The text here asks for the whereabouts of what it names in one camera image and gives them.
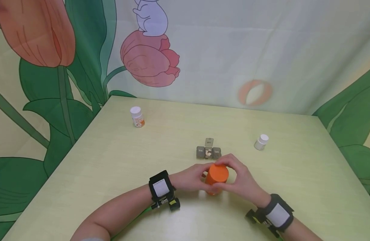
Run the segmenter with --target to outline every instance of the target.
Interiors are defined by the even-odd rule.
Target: pill bottle label
[[[145,125],[143,117],[133,118],[133,122],[135,127],[142,127]]]

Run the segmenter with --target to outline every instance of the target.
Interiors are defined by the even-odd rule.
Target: pink flower
[[[169,49],[166,35],[144,36],[134,31],[121,46],[121,59],[126,69],[142,84],[163,87],[172,84],[180,69],[180,56]]]

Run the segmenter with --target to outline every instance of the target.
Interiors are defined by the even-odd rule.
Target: curtain backdrop
[[[0,240],[112,95],[314,113],[370,194],[370,0],[0,0]]]

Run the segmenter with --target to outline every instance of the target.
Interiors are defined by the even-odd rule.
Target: white pill bottle
[[[135,127],[142,127],[145,125],[145,120],[142,115],[141,108],[139,106],[131,107],[130,109],[131,117],[133,118],[133,123]]]
[[[254,147],[259,151],[263,150],[265,145],[267,144],[269,138],[265,134],[261,134],[259,139],[256,140]]]

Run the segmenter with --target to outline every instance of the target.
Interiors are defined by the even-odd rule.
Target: orange bottle cap
[[[215,182],[226,182],[229,177],[228,168],[226,168],[224,165],[211,165],[208,174]]]

